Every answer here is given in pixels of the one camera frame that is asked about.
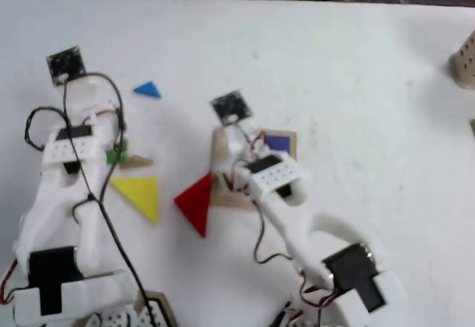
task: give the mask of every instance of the white tabletop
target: white tabletop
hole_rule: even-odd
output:
[[[255,212],[211,208],[203,240],[172,203],[209,168],[209,101],[238,88],[264,128],[297,131],[315,209],[380,236],[412,326],[473,324],[475,95],[446,61],[474,19],[472,9],[379,4],[0,0],[1,266],[39,182],[24,121],[60,103],[45,57],[77,44],[88,70],[119,85],[131,146],[156,160],[128,175],[159,177],[158,226],[112,189],[106,207],[180,325],[265,326],[299,283],[284,261],[253,263]],[[131,92],[149,80],[161,101]],[[37,139],[47,123],[35,124]],[[262,254],[279,248],[269,230]]]

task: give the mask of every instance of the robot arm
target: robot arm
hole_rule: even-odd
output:
[[[113,111],[107,104],[82,111],[71,125],[74,147],[94,195],[105,181],[105,146],[117,129],[96,116]],[[86,317],[116,305],[132,303],[136,289],[131,273],[108,260],[107,231],[101,212],[88,201],[64,123],[53,129],[42,159],[41,181],[33,207],[22,217],[14,252],[28,287],[15,292],[15,321],[31,326]],[[73,207],[80,205],[75,219]]]
[[[248,123],[253,118],[249,109],[243,109],[246,104],[240,95],[230,93],[212,104],[231,141],[229,157],[214,172],[231,190],[250,195],[281,235],[299,274],[334,294],[325,309],[327,319],[344,327],[403,326],[398,321],[402,289],[393,273],[382,270],[383,254],[376,239],[317,210],[305,170],[287,153],[271,150],[255,124],[243,131],[240,113],[246,113],[243,120]],[[228,136],[235,128],[244,132],[241,137]],[[311,240],[315,234],[337,238],[338,248],[322,255]]]

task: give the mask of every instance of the green piece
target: green piece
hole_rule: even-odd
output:
[[[108,164],[112,164],[113,162],[116,161],[116,158],[117,158],[117,153],[114,151],[114,149],[109,149],[108,151],[105,151],[105,155],[107,156],[107,163]],[[120,155],[119,155],[119,161],[118,163],[119,164],[122,164],[123,162],[125,162],[126,160],[128,159],[128,156],[126,153],[122,152]]]

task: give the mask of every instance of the blue triangle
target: blue triangle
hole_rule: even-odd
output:
[[[146,96],[157,97],[158,99],[162,98],[162,95],[160,95],[160,92],[158,92],[158,89],[153,81],[134,88],[134,92],[141,93],[142,95]]]

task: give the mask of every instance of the wire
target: wire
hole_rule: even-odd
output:
[[[272,254],[272,255],[268,256],[264,260],[259,260],[258,250],[259,250],[259,246],[261,246],[261,242],[262,242],[262,239],[264,237],[264,233],[265,233],[265,230],[266,230],[266,223],[264,222],[264,217],[263,217],[261,208],[257,205],[256,202],[254,202],[254,205],[258,210],[259,217],[261,218],[261,232],[259,233],[258,241],[255,243],[254,254],[252,255],[252,257],[254,258],[254,261],[257,264],[266,264],[267,262],[270,262],[271,260],[273,260],[274,258],[277,258],[277,257],[283,257],[287,260],[292,260],[293,259],[292,257],[289,257],[288,255],[285,255],[283,253],[275,253],[275,254]]]
[[[97,327],[102,327],[102,324],[103,324],[103,319],[102,319],[102,316],[99,312],[94,312],[94,314],[97,316],[97,319],[99,320],[99,325]]]
[[[314,308],[317,308],[318,309],[318,315],[317,315],[317,327],[321,327],[321,310],[325,307],[327,307],[330,303],[332,303],[332,301],[336,298],[336,295],[338,293],[338,290],[335,288],[335,290],[333,290],[333,292],[330,294],[330,295],[327,295],[327,296],[324,296],[320,299],[320,301],[318,301],[318,303],[314,303],[310,300],[308,300],[305,296],[304,296],[304,287],[305,287],[305,284],[307,284],[307,276],[305,274],[305,271],[302,271],[301,272],[301,276],[303,277],[303,281],[302,281],[302,285],[300,287],[300,291],[299,291],[299,294],[300,294],[300,298],[302,299],[302,301],[304,301],[307,305],[309,306],[312,306]]]
[[[15,271],[16,266],[18,265],[18,260],[14,260],[12,265],[8,268],[7,273],[5,274],[3,280],[1,281],[0,285],[0,305],[8,305],[13,301],[13,292],[17,289],[13,289],[10,291],[5,298],[5,286],[7,285],[8,280],[12,276],[13,272]]]
[[[27,144],[29,144],[30,146],[35,148],[37,151],[44,151],[45,150],[45,145],[44,144],[37,145],[31,140],[31,138],[30,138],[30,127],[31,127],[31,123],[33,121],[34,116],[38,112],[41,112],[43,110],[44,111],[55,112],[55,113],[59,114],[65,120],[65,122],[68,122],[68,118],[66,117],[65,113],[62,110],[58,109],[58,108],[55,108],[55,107],[52,107],[52,106],[41,106],[41,107],[38,107],[38,108],[35,108],[34,110],[32,110],[30,115],[27,118],[27,123],[24,127],[24,140],[26,141]]]
[[[119,130],[120,130],[119,152],[122,152],[122,148],[123,148],[123,145],[124,145],[125,123],[124,123],[124,110],[123,110],[124,106],[123,106],[123,102],[122,102],[122,97],[120,96],[119,89],[117,88],[114,81],[112,81],[112,79],[109,76],[107,76],[103,73],[85,73],[85,74],[83,74],[80,77],[77,77],[75,79],[81,79],[81,78],[89,77],[89,76],[101,77],[101,78],[105,79],[112,86],[112,88],[114,89],[114,91],[117,95],[117,99],[119,100],[119,108],[117,109],[117,112],[116,112],[117,120],[118,120],[118,123],[119,123]],[[147,298],[147,294],[145,292],[145,289],[143,288],[142,282],[140,281],[139,275],[138,275],[137,271],[135,270],[134,265],[130,261],[127,253],[125,252],[125,249],[123,248],[122,243],[120,242],[120,239],[117,236],[114,225],[112,224],[111,218],[109,217],[107,211],[105,210],[104,204],[102,203],[103,200],[104,200],[104,195],[105,195],[105,191],[106,191],[106,188],[108,186],[109,180],[110,180],[110,178],[112,176],[112,173],[114,172],[114,169],[117,166],[117,163],[119,161],[119,156],[117,155],[115,157],[115,160],[112,162],[111,168],[109,169],[109,172],[107,173],[107,175],[105,177],[104,183],[102,184],[99,199],[97,199],[94,196],[94,193],[92,192],[91,187],[88,183],[88,178],[85,175],[84,169],[82,167],[81,160],[79,159],[79,155],[77,153],[76,146],[74,145],[73,137],[72,137],[72,134],[71,134],[71,123],[69,121],[68,110],[66,108],[66,97],[67,97],[67,94],[68,94],[68,83],[69,83],[69,81],[70,80],[67,79],[64,83],[64,90],[63,90],[64,92],[63,92],[63,98],[62,98],[63,113],[65,115],[66,130],[68,132],[68,138],[69,138],[69,141],[71,143],[71,146],[73,147],[74,156],[76,157],[77,162],[79,162],[79,169],[81,171],[82,178],[84,179],[86,187],[88,189],[88,198],[81,201],[81,202],[79,202],[78,204],[76,204],[73,209],[76,210],[80,205],[83,205],[86,202],[95,201],[97,203],[97,205],[99,206],[99,209],[101,210],[102,216],[104,217],[105,223],[107,224],[108,229],[111,232],[111,236],[114,239],[114,242],[117,246],[117,249],[120,252],[120,255],[124,259],[125,264],[128,266],[128,268],[131,271],[132,275],[134,276],[134,279],[135,279],[135,281],[136,281],[136,283],[139,287],[140,294],[142,295],[142,298],[145,301],[145,307],[147,308],[148,313],[151,316],[153,316],[153,310],[150,306],[150,303],[149,303],[148,298]],[[152,322],[153,327],[157,327],[157,324],[155,323],[154,320],[152,320],[151,322]]]

